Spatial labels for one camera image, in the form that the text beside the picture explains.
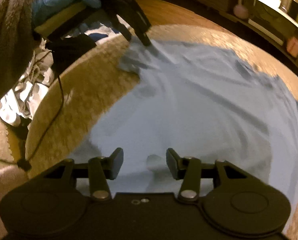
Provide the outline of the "blue gloved left hand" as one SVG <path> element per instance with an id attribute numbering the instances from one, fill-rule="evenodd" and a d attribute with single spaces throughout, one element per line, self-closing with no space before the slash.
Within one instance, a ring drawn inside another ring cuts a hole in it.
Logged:
<path id="1" fill-rule="evenodd" d="M 101 7 L 100 0 L 34 0 L 32 2 L 32 28 L 42 25 L 50 17 L 75 2 L 83 2 L 96 9 Z"/>

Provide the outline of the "brown fleece sleeve forearm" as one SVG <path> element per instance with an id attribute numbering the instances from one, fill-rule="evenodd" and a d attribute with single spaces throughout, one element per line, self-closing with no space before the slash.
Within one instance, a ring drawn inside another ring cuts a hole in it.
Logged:
<path id="1" fill-rule="evenodd" d="M 32 29 L 34 0 L 0 0 L 0 99 L 17 83 L 40 44 Z"/>

